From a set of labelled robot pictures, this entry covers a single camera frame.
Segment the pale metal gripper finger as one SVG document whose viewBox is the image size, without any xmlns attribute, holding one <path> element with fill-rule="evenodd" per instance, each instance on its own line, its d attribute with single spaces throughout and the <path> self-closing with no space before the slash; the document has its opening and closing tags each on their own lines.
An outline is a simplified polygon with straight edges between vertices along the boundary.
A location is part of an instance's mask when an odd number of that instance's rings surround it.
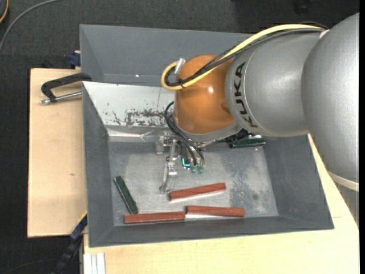
<svg viewBox="0 0 365 274">
<path fill-rule="evenodd" d="M 175 161 L 176 139 L 172 136 L 161 136 L 155 143 L 155 149 L 157 154 L 162 154 L 166 147 L 169 147 L 169 156 L 167 157 L 168 163 Z"/>
<path fill-rule="evenodd" d="M 161 194 L 170 192 L 175 187 L 175 182 L 177 179 L 177 170 L 174 165 L 166 164 L 164 167 L 163 180 L 159 186 L 159 191 Z"/>
</svg>

